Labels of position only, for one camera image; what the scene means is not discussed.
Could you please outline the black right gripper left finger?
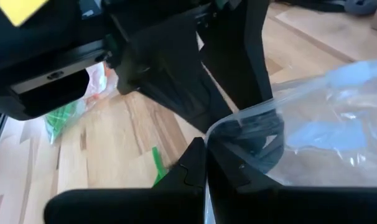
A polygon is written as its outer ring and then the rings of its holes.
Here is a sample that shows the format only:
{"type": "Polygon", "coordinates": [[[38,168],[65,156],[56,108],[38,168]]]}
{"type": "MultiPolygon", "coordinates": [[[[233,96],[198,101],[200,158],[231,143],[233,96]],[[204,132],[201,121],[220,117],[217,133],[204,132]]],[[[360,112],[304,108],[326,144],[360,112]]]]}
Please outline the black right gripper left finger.
{"type": "Polygon", "coordinates": [[[44,209],[51,223],[203,223],[207,150],[194,138],[177,163],[146,189],[78,189],[52,198],[44,209]]]}

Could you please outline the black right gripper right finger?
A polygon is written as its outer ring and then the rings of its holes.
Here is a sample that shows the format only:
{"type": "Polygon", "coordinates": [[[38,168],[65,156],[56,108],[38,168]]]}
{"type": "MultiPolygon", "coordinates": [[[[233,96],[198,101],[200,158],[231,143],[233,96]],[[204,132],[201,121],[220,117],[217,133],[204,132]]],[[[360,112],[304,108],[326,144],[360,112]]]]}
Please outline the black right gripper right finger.
{"type": "Polygon", "coordinates": [[[288,187],[209,141],[207,172],[216,223],[377,223],[377,188],[288,187]]]}

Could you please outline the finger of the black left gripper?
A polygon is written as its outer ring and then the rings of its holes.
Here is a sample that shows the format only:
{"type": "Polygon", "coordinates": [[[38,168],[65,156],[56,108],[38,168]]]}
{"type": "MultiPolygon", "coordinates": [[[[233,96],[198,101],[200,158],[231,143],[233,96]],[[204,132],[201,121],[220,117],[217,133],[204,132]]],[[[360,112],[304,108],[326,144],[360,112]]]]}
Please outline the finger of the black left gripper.
{"type": "Polygon", "coordinates": [[[272,98],[262,38],[268,7],[268,0],[215,1],[199,28],[203,63],[241,110],[272,98]]]}
{"type": "Polygon", "coordinates": [[[203,133],[232,113],[200,58],[197,16],[207,9],[168,13],[125,6],[113,13],[124,40],[121,63],[114,69],[120,94],[137,91],[203,133]]]}

